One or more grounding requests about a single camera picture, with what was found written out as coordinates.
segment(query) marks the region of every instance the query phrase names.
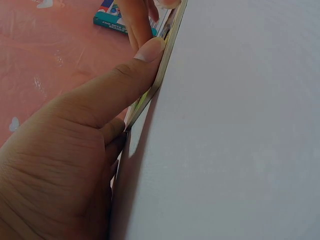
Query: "pink table surface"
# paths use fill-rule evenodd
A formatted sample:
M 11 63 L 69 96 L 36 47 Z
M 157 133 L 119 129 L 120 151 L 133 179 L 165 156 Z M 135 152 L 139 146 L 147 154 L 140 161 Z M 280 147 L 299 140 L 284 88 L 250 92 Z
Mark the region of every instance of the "pink table surface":
M 101 2 L 0 0 L 0 146 L 13 118 L 23 123 L 133 55 L 126 35 L 93 25 Z

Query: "box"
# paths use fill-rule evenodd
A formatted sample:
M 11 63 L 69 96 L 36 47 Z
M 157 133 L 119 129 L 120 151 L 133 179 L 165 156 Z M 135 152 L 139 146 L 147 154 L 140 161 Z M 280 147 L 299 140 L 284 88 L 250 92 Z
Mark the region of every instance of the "box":
M 159 11 L 159 21 L 156 23 L 150 17 L 149 20 L 152 34 L 155 37 L 160 37 L 172 10 L 161 7 L 157 1 L 155 4 Z M 93 18 L 93 23 L 125 34 L 128 33 L 120 9 L 114 0 L 103 1 Z

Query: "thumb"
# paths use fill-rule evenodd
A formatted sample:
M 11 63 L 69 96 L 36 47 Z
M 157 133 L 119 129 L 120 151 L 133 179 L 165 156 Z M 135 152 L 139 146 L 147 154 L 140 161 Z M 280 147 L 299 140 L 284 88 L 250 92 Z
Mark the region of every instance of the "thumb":
M 102 128 L 151 87 L 165 45 L 160 37 L 149 40 L 132 60 L 54 100 L 48 108 L 69 121 Z
M 181 3 L 181 0 L 157 0 L 166 9 L 175 9 Z

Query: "white surface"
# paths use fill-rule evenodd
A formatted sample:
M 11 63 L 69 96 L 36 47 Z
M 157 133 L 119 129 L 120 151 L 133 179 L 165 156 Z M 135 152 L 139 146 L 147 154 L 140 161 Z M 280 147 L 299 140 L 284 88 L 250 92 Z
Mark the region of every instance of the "white surface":
M 318 0 L 189 1 L 132 129 L 111 239 L 320 238 L 319 13 Z

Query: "heart pattern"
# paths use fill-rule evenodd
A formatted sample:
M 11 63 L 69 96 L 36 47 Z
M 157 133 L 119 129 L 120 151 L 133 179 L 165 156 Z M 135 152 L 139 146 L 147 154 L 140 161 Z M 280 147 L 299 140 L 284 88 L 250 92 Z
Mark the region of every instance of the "heart pattern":
M 15 132 L 20 126 L 19 119 L 15 116 L 12 118 L 11 124 L 9 126 L 10 132 Z
M 51 8 L 54 5 L 54 0 L 43 0 L 42 3 L 39 3 L 36 8 L 37 9 L 46 9 Z

